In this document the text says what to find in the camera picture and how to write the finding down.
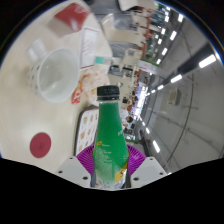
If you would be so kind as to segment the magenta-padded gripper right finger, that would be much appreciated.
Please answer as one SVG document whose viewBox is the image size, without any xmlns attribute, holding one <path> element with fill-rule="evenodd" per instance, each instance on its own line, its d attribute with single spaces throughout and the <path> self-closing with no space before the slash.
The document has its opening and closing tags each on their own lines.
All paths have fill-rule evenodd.
<svg viewBox="0 0 224 224">
<path fill-rule="evenodd" d="M 167 175 L 154 157 L 146 157 L 130 145 L 128 145 L 128 150 L 127 188 L 140 188 Z"/>
</svg>

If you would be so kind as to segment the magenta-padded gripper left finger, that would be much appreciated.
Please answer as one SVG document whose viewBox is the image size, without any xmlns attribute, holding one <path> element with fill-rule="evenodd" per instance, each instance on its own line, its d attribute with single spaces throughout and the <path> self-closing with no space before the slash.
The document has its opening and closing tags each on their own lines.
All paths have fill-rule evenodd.
<svg viewBox="0 0 224 224">
<path fill-rule="evenodd" d="M 84 188 L 90 188 L 94 173 L 93 146 L 88 146 L 77 156 L 69 156 L 55 174 Z"/>
</svg>

